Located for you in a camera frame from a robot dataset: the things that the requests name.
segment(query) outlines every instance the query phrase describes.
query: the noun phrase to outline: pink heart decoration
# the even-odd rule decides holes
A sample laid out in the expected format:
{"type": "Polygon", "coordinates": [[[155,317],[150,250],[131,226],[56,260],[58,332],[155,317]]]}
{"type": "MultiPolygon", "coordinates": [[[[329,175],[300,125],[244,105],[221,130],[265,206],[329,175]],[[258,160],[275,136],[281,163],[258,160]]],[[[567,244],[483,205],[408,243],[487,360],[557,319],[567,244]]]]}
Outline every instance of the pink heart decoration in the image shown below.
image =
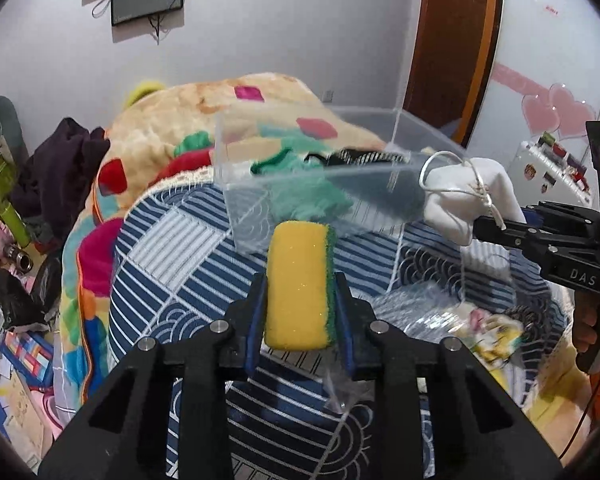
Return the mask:
{"type": "Polygon", "coordinates": [[[543,132],[554,132],[560,125],[557,110],[540,95],[525,95],[522,98],[522,113],[531,134],[542,135],[543,132]]]}
{"type": "Polygon", "coordinates": [[[591,106],[574,100],[573,94],[560,84],[549,88],[549,100],[560,116],[560,138],[587,135],[585,122],[596,119],[596,113],[591,106]]]}

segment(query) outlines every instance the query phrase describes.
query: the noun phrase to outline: white cable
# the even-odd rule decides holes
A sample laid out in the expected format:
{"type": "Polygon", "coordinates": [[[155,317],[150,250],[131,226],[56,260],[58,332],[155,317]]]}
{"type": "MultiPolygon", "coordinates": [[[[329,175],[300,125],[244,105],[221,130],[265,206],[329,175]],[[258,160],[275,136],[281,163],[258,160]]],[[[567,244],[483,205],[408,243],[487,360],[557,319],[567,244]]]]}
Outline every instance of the white cable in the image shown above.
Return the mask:
{"type": "Polygon", "coordinates": [[[486,186],[484,185],[484,180],[480,176],[480,173],[478,173],[478,170],[476,170],[471,159],[460,158],[454,152],[435,152],[433,155],[431,155],[427,159],[427,161],[424,163],[424,166],[422,167],[422,170],[420,170],[420,178],[418,180],[418,184],[420,184],[420,187],[424,191],[427,191],[430,193],[464,193],[466,195],[475,196],[476,198],[479,198],[480,200],[482,200],[482,203],[484,204],[485,208],[487,208],[489,210],[489,212],[495,219],[496,225],[503,231],[504,231],[504,229],[507,228],[507,226],[505,225],[504,220],[502,218],[502,215],[498,211],[498,208],[494,205],[493,200],[491,199],[491,195],[489,194],[489,192],[486,189],[486,186]],[[475,181],[477,182],[478,190],[477,191],[473,191],[473,190],[469,191],[466,189],[455,189],[455,188],[446,188],[445,189],[445,188],[427,187],[426,184],[424,183],[424,180],[425,180],[425,174],[427,173],[427,169],[429,168],[429,164],[440,155],[445,155],[448,158],[455,159],[463,166],[471,167],[471,169],[474,171],[475,181]]]}

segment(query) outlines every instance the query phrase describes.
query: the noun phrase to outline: box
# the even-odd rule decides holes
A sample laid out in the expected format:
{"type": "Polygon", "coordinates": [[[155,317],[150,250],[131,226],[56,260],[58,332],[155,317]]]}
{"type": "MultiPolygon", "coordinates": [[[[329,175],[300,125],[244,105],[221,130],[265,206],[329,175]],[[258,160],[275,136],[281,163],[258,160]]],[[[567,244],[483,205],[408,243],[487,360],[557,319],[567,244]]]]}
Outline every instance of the box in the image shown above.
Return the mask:
{"type": "Polygon", "coordinates": [[[565,167],[549,159],[531,142],[520,144],[507,174],[522,207],[537,205],[540,201],[592,207],[590,193],[580,189],[565,167]]]}
{"type": "Polygon", "coordinates": [[[464,151],[402,110],[240,103],[218,114],[214,174],[239,253],[266,251],[275,226],[288,219],[331,225],[339,237],[363,232],[398,235],[422,218],[418,185],[430,153],[464,151]],[[404,155],[400,164],[315,168],[252,175],[253,162],[292,147],[328,153],[356,147],[404,155]],[[428,148],[427,153],[420,150],[428,148]]]}

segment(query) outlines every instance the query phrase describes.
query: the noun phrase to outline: green fabric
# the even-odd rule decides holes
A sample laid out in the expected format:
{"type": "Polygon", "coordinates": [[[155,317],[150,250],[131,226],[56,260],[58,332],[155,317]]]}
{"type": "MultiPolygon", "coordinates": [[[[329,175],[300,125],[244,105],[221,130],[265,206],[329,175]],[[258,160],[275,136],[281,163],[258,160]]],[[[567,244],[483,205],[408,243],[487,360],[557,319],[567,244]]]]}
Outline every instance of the green fabric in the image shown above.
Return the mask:
{"type": "Polygon", "coordinates": [[[183,153],[193,152],[195,150],[203,150],[211,146],[208,132],[199,131],[195,134],[188,135],[184,140],[176,146],[173,156],[180,156],[183,153]]]}
{"type": "Polygon", "coordinates": [[[280,146],[296,153],[330,152],[329,147],[313,137],[306,136],[300,128],[279,128],[270,124],[259,124],[260,136],[280,139],[280,146]]]}
{"type": "Polygon", "coordinates": [[[251,173],[271,175],[315,171],[316,176],[285,179],[273,182],[269,188],[269,211],[276,223],[287,220],[328,222],[346,214],[353,202],[324,177],[320,162],[303,162],[292,149],[285,148],[276,155],[256,162],[251,173]]]}

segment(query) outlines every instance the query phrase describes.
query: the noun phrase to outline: bed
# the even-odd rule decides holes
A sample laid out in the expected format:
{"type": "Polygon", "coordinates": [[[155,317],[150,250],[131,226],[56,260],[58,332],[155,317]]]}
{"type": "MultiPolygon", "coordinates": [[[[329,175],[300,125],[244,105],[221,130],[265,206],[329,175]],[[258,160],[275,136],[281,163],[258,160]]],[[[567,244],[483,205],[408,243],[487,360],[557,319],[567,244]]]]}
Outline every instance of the bed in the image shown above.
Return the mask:
{"type": "MultiPolygon", "coordinates": [[[[315,107],[316,114],[338,133],[330,141],[334,149],[384,146],[372,133],[339,120],[302,82],[284,75],[176,87],[152,94],[123,112],[107,132],[111,149],[63,254],[61,359],[56,358],[54,383],[56,405],[65,421],[140,336],[151,334],[163,342],[189,336],[221,317],[229,301],[246,294],[249,272],[264,269],[264,255],[235,253],[222,193],[208,171],[179,176],[147,191],[185,136],[199,130],[213,136],[214,113],[244,99],[315,107]],[[104,227],[116,219],[122,230],[111,241],[116,256],[111,289],[107,276],[111,268],[100,264],[97,245],[85,240],[106,231],[104,227]],[[188,253],[171,255],[188,265],[177,277],[157,273],[150,264],[155,255],[140,250],[147,247],[148,239],[160,239],[161,230],[174,226],[197,229],[183,236],[204,234],[200,239],[206,240],[188,253]]],[[[503,274],[502,269],[491,268],[488,259],[461,253],[423,224],[410,224],[392,235],[358,235],[339,243],[336,268],[347,274],[361,297],[385,294],[399,286],[401,277],[410,283],[433,279],[450,295],[465,296],[487,310],[501,312],[522,304],[541,317],[542,329],[508,365],[507,378],[516,402],[554,450],[562,450],[581,414],[578,405],[588,394],[586,378],[574,367],[572,306],[565,290],[541,280],[537,268],[515,251],[503,274]],[[377,263],[369,269],[364,264],[368,261],[377,263]]],[[[258,377],[229,387],[237,478],[319,474],[343,478],[345,473],[365,477],[365,429],[372,405],[362,401],[346,416],[327,410],[322,362],[319,352],[285,354],[264,349],[258,377]]],[[[176,391],[166,464],[172,474],[177,471],[178,402],[176,391]]],[[[430,444],[426,405],[422,420],[430,444]]],[[[431,456],[427,470],[434,471],[431,456]]]]}

